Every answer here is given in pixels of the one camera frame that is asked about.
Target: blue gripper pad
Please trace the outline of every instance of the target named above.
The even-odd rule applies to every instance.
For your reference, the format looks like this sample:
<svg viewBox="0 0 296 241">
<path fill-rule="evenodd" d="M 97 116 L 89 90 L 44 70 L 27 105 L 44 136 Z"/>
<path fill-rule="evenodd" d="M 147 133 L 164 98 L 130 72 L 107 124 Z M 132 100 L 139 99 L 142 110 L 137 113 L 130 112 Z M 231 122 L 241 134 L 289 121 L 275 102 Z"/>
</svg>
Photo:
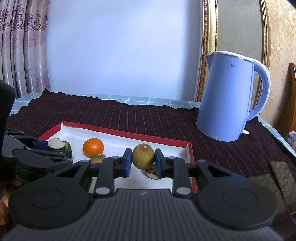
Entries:
<svg viewBox="0 0 296 241">
<path fill-rule="evenodd" d="M 36 141 L 34 143 L 34 149 L 38 149 L 38 150 L 45 150 L 48 151 L 48 145 L 47 145 L 48 141 Z"/>
<path fill-rule="evenodd" d="M 155 149 L 155 168 L 158 178 L 161 178 L 161 159 L 164 158 L 164 155 L 162 154 L 161 150 Z"/>
<path fill-rule="evenodd" d="M 132 163 L 131 155 L 132 155 L 131 149 L 127 148 L 122 156 L 126 160 L 125 167 L 124 167 L 124 177 L 125 178 L 127 178 L 129 176 L 130 171 L 131 171 L 131 163 Z"/>
</svg>

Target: curtain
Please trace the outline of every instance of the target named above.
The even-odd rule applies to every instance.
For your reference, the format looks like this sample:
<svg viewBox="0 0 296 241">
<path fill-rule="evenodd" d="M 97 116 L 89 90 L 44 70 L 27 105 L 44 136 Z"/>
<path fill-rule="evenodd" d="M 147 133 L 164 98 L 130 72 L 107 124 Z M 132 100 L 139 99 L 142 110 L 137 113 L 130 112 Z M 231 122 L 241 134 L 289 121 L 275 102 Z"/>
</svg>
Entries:
<svg viewBox="0 0 296 241">
<path fill-rule="evenodd" d="M 49 0 L 0 0 L 0 79 L 17 98 L 50 90 L 46 63 Z"/>
</svg>

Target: orange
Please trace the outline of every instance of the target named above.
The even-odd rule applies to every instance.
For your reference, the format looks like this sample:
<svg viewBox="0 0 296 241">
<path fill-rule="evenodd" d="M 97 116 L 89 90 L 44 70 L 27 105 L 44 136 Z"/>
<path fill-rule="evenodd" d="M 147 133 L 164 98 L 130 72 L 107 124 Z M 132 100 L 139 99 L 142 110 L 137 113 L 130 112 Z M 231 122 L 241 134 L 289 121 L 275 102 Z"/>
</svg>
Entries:
<svg viewBox="0 0 296 241">
<path fill-rule="evenodd" d="M 103 142 L 98 138 L 91 138 L 83 143 L 83 152 L 88 157 L 102 154 L 104 151 Z"/>
</svg>

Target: wooden chair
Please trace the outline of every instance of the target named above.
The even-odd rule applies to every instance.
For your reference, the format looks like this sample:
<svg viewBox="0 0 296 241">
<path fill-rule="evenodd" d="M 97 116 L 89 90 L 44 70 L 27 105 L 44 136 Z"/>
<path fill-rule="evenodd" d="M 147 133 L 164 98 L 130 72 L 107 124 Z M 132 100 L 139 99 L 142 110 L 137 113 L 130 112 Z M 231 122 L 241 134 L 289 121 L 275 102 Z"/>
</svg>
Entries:
<svg viewBox="0 0 296 241">
<path fill-rule="evenodd" d="M 277 131 L 283 138 L 291 131 L 296 131 L 296 65 L 289 64 L 292 80 L 292 94 L 286 108 L 276 126 Z"/>
</svg>

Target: kettle lid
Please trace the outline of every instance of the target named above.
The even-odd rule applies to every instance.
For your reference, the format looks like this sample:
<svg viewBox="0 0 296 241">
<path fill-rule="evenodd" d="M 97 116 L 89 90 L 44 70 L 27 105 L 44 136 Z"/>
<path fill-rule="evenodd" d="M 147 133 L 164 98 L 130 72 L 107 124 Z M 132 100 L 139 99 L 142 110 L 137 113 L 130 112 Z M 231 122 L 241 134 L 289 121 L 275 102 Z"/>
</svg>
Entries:
<svg viewBox="0 0 296 241">
<path fill-rule="evenodd" d="M 248 62 L 251 62 L 251 63 L 256 62 L 256 60 L 253 59 L 253 58 L 249 58 L 249 57 L 243 56 L 241 54 L 233 53 L 233 52 L 228 52 L 228 51 L 216 50 L 216 51 L 214 51 L 213 54 L 222 54 L 222 55 L 226 55 L 226 56 L 230 56 L 230 57 L 234 57 L 234 58 L 239 58 L 239 59 L 242 59 L 242 60 L 246 60 Z"/>
</svg>

